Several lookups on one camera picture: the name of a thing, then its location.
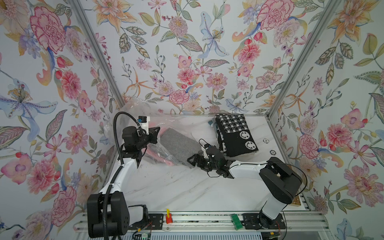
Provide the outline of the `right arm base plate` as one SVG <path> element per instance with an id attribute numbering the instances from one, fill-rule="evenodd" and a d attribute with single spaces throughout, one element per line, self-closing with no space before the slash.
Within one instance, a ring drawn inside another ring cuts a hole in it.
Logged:
<path id="1" fill-rule="evenodd" d="M 246 230 L 285 230 L 287 228 L 282 214 L 278 214 L 274 220 L 263 213 L 244 213 L 242 217 Z"/>

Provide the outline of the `clear plastic vacuum bag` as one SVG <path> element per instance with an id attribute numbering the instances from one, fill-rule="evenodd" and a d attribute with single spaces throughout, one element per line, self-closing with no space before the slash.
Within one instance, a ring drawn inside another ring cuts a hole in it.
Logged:
<path id="1" fill-rule="evenodd" d="M 101 129 L 111 144 L 119 143 L 121 154 L 142 153 L 153 163 L 191 167 L 188 158 L 203 156 L 198 141 L 200 122 L 191 116 L 173 117 L 154 111 L 148 103 L 131 100 Z"/>

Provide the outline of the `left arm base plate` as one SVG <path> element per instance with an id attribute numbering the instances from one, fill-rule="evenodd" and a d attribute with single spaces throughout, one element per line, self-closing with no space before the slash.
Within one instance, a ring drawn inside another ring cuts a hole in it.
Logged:
<path id="1" fill-rule="evenodd" d="M 145 220 L 140 222 L 123 226 L 123 230 L 133 231 L 133 230 L 162 230 L 163 224 L 165 223 L 164 214 L 149 214 Z"/>

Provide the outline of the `black smiley knitted blanket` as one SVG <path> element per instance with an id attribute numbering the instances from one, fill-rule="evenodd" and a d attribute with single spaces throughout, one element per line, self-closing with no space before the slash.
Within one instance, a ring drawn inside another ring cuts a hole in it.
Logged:
<path id="1" fill-rule="evenodd" d="M 215 116 L 219 149 L 227 157 L 256 153 L 259 151 L 243 114 Z"/>

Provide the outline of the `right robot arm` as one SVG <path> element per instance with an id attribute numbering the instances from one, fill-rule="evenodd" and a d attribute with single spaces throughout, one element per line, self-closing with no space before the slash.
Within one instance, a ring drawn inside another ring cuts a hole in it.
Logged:
<path id="1" fill-rule="evenodd" d="M 215 171 L 219 177 L 264 182 L 270 193 L 260 212 L 251 220 L 257 229 L 271 229 L 273 224 L 280 224 L 283 220 L 281 212 L 301 194 L 302 178 L 290 168 L 291 165 L 277 157 L 259 163 L 246 163 L 227 160 L 218 148 L 209 144 L 203 149 L 202 154 L 191 156 L 187 162 L 207 173 Z"/>

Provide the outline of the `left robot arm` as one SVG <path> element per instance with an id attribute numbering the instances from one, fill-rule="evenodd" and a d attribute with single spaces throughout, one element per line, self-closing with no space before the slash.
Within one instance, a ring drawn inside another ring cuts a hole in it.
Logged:
<path id="1" fill-rule="evenodd" d="M 109 183 L 87 200 L 88 234 L 90 238 L 119 238 L 127 233 L 133 224 L 129 207 L 122 192 L 126 183 L 138 169 L 144 151 L 149 144 L 158 143 L 160 127 L 143 130 L 139 127 L 123 129 L 122 145 L 117 144 L 120 165 Z"/>

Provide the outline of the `grey fuzzy blanket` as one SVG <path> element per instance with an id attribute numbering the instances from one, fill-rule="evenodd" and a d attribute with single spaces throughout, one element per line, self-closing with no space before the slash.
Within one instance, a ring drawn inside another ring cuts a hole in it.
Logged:
<path id="1" fill-rule="evenodd" d="M 171 160 L 176 165 L 190 168 L 192 165 L 188 159 L 202 151 L 201 145 L 196 140 L 188 138 L 172 128 L 165 130 L 160 136 L 160 144 L 171 155 Z"/>

